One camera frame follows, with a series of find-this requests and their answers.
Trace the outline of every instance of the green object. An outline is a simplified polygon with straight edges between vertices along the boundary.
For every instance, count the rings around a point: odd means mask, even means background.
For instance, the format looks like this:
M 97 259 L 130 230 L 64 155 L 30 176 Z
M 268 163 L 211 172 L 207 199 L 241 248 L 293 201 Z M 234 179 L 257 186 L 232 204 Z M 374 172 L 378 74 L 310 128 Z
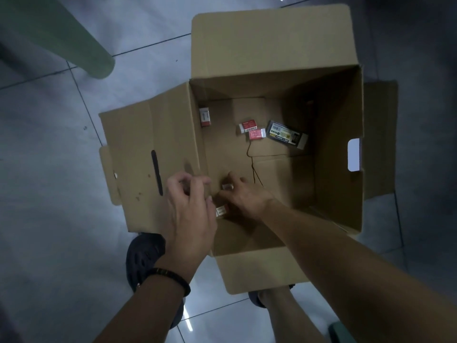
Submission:
M 341 322 L 336 322 L 328 328 L 332 343 L 357 343 Z
M 94 78 L 114 69 L 114 58 L 57 0 L 0 0 L 0 22 Z

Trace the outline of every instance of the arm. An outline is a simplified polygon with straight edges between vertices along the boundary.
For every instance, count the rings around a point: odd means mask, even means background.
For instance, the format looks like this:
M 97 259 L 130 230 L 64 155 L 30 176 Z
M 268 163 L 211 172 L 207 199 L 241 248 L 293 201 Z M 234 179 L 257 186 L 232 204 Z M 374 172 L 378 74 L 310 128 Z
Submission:
M 189 196 L 183 182 L 190 182 Z M 216 233 L 216 207 L 211 197 L 204 198 L 204 184 L 209 182 L 208 177 L 183 172 L 167 182 L 174 239 L 167 241 L 166 253 L 155 267 L 173 271 L 187 283 L 209 253 Z M 164 342 L 183 296 L 183 287 L 173 279 L 148 277 L 94 342 Z
M 457 309 L 334 224 L 290 209 L 230 173 L 225 197 L 267 225 L 358 342 L 457 342 Z

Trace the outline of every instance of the open cardboard box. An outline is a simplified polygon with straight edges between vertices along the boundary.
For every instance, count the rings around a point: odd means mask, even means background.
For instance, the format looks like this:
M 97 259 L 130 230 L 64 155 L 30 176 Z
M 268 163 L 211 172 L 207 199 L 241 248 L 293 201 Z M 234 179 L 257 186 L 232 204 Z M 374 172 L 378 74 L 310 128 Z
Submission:
M 209 108 L 211 126 L 201 127 L 199 106 Z M 394 190 L 396 106 L 395 83 L 371 83 L 364 93 L 345 5 L 197 15 L 192 79 L 100 114 L 111 201 L 122 204 L 129 231 L 158 232 L 166 178 L 207 174 L 222 204 L 217 193 L 233 170 L 355 236 L 363 200 Z M 252 118 L 306 132 L 305 149 L 237 135 Z M 351 139 L 361 145 L 350 171 Z M 212 256 L 230 294 L 307 281 L 277 236 L 240 216 L 218 219 Z

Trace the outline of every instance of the black bracelet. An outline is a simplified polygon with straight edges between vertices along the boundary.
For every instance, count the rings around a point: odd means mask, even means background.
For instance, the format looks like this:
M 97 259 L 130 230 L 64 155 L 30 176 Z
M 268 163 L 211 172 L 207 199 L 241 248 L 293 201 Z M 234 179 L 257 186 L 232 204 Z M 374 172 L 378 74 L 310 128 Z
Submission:
M 167 269 L 163 269 L 163 268 L 157 268 L 157 267 L 154 267 L 152 269 L 150 269 L 149 271 L 146 272 L 146 277 L 149 277 L 149 276 L 153 276 L 155 274 L 158 274 L 160 276 L 164 276 L 164 277 L 168 277 L 170 279 L 173 279 L 175 282 L 177 282 L 178 284 L 180 284 L 183 288 L 184 288 L 184 297 L 186 297 L 188 294 L 191 293 L 191 287 L 189 285 L 189 283 L 187 283 L 183 277 L 181 277 L 180 275 L 172 272 L 172 271 L 169 271 Z

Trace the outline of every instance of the handle cutout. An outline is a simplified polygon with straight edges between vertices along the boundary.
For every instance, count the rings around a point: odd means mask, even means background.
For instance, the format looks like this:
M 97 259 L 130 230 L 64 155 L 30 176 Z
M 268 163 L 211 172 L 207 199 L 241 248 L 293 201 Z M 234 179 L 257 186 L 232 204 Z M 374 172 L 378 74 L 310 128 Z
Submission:
M 157 160 L 157 153 L 155 150 L 151 151 L 152 164 L 154 166 L 155 179 L 157 180 L 157 188 L 159 189 L 159 195 L 164 195 L 164 189 L 162 186 L 162 179 L 160 178 L 159 161 Z
M 353 138 L 347 143 L 347 169 L 360 171 L 360 138 Z

